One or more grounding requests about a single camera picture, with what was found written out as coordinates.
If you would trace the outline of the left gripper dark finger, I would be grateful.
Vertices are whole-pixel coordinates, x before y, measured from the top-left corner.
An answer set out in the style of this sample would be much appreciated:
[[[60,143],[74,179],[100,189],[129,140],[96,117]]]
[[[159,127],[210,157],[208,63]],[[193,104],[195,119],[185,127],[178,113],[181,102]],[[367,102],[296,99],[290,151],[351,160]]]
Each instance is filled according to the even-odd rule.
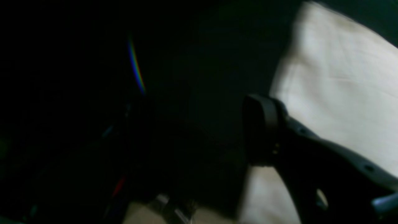
[[[317,136],[277,99],[247,95],[242,115],[248,163],[277,170],[302,224],[397,223],[397,177]]]

